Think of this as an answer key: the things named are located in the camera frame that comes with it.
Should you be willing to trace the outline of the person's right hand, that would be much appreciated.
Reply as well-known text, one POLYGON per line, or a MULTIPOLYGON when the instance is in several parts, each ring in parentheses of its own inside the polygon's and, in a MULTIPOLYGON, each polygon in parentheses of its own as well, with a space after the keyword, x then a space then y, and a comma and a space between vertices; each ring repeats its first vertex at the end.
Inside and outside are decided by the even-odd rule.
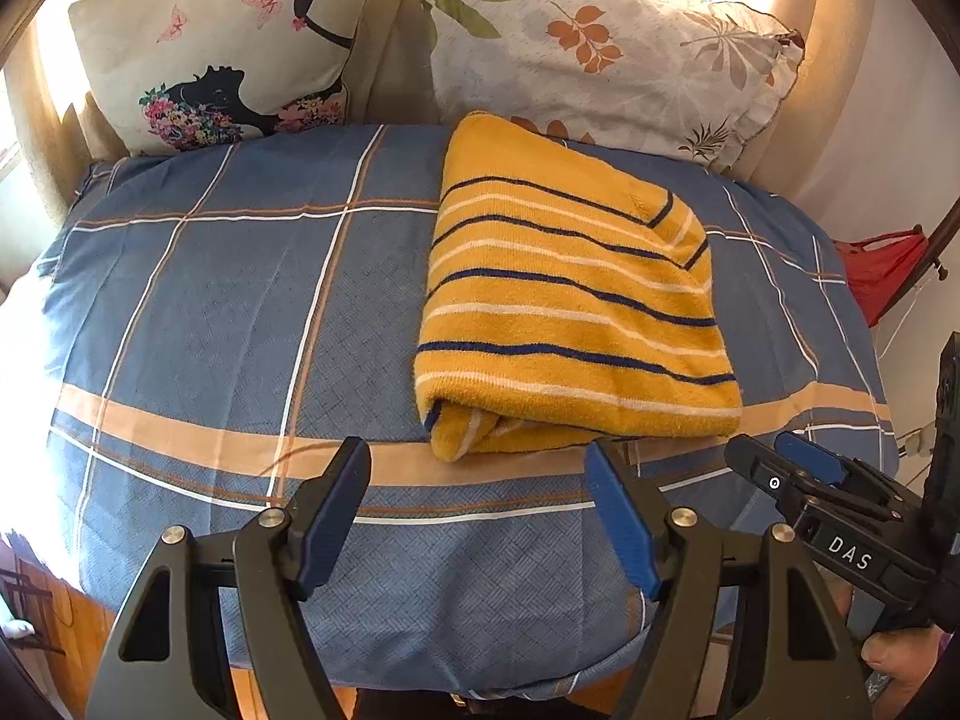
POLYGON ((874 671, 889 678, 872 704, 875 720, 895 718, 913 699, 939 660, 944 631, 937 626, 872 634, 861 656, 874 671))

